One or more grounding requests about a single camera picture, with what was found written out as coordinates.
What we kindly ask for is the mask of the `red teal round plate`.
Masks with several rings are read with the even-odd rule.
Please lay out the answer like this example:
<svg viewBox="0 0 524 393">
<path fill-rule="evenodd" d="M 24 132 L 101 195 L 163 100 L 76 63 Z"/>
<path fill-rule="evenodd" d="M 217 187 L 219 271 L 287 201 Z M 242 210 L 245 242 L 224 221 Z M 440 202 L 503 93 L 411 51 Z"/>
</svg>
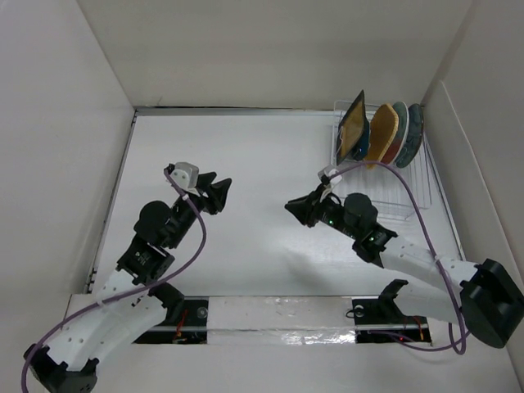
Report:
<svg viewBox="0 0 524 393">
<path fill-rule="evenodd" d="M 386 165 L 392 165 L 395 162 L 404 146 L 409 129 L 409 110 L 407 105 L 404 102 L 395 102 L 392 107 L 398 116 L 399 123 L 395 137 L 382 158 L 382 163 Z"/>
</svg>

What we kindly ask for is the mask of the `teal round floral plate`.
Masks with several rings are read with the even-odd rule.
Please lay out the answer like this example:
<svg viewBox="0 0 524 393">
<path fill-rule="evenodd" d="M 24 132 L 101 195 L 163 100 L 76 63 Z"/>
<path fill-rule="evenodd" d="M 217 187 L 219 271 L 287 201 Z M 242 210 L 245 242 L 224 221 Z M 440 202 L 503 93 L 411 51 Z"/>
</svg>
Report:
<svg viewBox="0 0 524 393">
<path fill-rule="evenodd" d="M 423 140 L 424 114 L 420 104 L 414 103 L 408 108 L 409 127 L 407 138 L 395 160 L 397 168 L 407 167 L 418 154 Z"/>
</svg>

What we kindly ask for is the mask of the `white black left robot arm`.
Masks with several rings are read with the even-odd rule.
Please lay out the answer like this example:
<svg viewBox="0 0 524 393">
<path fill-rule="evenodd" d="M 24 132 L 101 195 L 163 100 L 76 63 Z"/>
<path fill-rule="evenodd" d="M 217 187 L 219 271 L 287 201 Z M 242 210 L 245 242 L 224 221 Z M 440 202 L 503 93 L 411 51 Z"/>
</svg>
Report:
<svg viewBox="0 0 524 393">
<path fill-rule="evenodd" d="M 22 391 L 28 390 L 27 377 L 32 375 L 48 392 L 90 392 L 108 359 L 157 324 L 174 324 L 182 317 L 184 296 L 169 281 L 203 251 L 207 231 L 202 215 L 224 209 L 233 181 L 217 180 L 214 172 L 189 174 L 174 165 L 168 165 L 164 175 L 177 200 L 171 206 L 147 203 L 129 248 L 93 303 L 64 318 L 26 350 Z M 202 242 L 188 262 L 168 273 L 174 262 L 170 250 L 194 223 L 201 227 Z"/>
</svg>

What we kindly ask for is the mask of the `black yellow square plate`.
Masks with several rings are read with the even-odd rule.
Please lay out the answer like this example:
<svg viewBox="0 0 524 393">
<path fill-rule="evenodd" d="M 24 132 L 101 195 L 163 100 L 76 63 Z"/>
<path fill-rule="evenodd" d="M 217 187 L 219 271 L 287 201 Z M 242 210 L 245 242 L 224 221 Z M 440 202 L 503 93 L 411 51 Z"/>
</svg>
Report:
<svg viewBox="0 0 524 393">
<path fill-rule="evenodd" d="M 337 165 L 340 165 L 345 160 L 354 160 L 354 147 L 363 133 L 364 123 L 366 121 L 368 121 L 368 118 L 365 109 L 365 93 L 364 90 L 361 90 L 338 123 L 336 144 Z"/>
</svg>

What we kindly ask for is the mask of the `woven bamboo square tray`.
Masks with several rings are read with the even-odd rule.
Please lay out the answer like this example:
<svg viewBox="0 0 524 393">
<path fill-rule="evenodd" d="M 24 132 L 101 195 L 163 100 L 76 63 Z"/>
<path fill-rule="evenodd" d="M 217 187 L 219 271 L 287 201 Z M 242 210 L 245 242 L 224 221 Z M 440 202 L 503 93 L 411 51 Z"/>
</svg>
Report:
<svg viewBox="0 0 524 393">
<path fill-rule="evenodd" d="M 375 112 L 370 123 L 370 139 L 368 154 L 364 161 L 366 167 L 372 169 L 388 151 L 399 127 L 399 117 L 391 104 L 381 105 Z"/>
</svg>

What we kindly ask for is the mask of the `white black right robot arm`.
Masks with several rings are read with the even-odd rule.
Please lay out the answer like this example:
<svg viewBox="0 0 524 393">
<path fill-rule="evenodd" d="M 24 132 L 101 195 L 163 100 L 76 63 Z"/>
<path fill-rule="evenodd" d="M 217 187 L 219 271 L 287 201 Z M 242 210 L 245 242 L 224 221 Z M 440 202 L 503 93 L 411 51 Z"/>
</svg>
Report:
<svg viewBox="0 0 524 393">
<path fill-rule="evenodd" d="M 361 260 L 406 274 L 380 295 L 378 312 L 388 322 L 417 315 L 463 323 L 477 340 L 503 348 L 523 320 L 523 294 L 501 263 L 435 257 L 380 225 L 377 209 L 362 193 L 339 201 L 333 194 L 311 192 L 284 207 L 306 227 L 323 223 L 353 239 Z"/>
</svg>

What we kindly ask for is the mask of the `dark blue heart-shaped plate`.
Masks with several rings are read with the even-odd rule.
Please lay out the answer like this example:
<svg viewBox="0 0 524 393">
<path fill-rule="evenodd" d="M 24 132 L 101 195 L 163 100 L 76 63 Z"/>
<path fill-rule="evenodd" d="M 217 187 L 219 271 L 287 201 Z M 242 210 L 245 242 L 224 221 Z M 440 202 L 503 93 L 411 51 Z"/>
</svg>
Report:
<svg viewBox="0 0 524 393">
<path fill-rule="evenodd" d="M 368 149 L 369 149 L 369 140 L 370 140 L 370 127 L 369 127 L 369 122 L 366 121 L 364 123 L 363 133 L 359 141 L 355 144 L 355 147 L 354 147 L 354 152 L 353 152 L 354 160 L 362 161 L 366 157 L 366 155 L 368 154 Z"/>
</svg>

